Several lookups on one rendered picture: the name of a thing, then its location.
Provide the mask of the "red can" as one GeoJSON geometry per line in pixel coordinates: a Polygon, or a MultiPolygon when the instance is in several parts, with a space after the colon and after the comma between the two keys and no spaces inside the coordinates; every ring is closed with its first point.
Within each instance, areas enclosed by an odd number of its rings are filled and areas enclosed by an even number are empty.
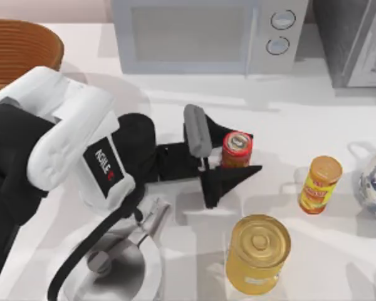
{"type": "Polygon", "coordinates": [[[228,133],[222,145],[221,166],[226,168],[247,167],[251,159],[253,139],[244,132],[228,133]]]}

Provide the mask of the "large yellow can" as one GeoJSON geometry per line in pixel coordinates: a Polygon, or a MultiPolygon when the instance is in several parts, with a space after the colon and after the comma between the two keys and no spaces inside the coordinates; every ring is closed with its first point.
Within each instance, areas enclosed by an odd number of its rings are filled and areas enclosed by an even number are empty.
{"type": "Polygon", "coordinates": [[[290,251],[290,234],[280,221],[265,214],[251,214],[232,229],[226,276],[241,293],[268,293],[276,286],[290,251]]]}

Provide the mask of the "yellow and orange bottle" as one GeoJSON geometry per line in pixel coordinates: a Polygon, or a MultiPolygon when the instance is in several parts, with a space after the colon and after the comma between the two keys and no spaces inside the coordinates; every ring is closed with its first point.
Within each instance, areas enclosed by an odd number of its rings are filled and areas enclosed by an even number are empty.
{"type": "Polygon", "coordinates": [[[323,212],[342,174],[342,165],[334,157],[314,158],[298,198],[302,210],[308,214],[323,212]]]}

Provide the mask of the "pale microwave oven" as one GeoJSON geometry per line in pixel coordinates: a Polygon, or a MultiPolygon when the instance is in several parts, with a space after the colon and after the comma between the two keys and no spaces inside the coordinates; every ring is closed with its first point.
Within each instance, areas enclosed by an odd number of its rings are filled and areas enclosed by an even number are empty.
{"type": "Polygon", "coordinates": [[[122,71],[128,74],[282,74],[294,64],[308,0],[111,0],[122,71]],[[292,10],[295,24],[271,26],[292,10]],[[289,50],[270,55],[283,36],[289,50]]]}

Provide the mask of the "microwave knob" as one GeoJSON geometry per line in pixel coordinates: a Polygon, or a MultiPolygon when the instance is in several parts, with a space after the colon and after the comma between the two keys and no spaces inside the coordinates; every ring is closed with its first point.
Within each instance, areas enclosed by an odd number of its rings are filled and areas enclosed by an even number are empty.
{"type": "Polygon", "coordinates": [[[266,51],[273,56],[279,56],[285,54],[290,48],[290,41],[279,36],[275,39],[270,39],[266,44],[266,51]]]}
{"type": "Polygon", "coordinates": [[[276,12],[272,15],[271,26],[277,30],[286,30],[291,28],[296,22],[296,14],[289,9],[276,12]]]}

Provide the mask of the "brown wooden basket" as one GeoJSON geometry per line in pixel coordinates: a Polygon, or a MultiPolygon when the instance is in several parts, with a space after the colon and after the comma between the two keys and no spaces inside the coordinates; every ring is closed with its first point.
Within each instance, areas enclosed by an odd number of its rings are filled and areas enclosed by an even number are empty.
{"type": "Polygon", "coordinates": [[[0,19],[0,89],[36,66],[60,69],[64,44],[40,24],[0,19]]]}

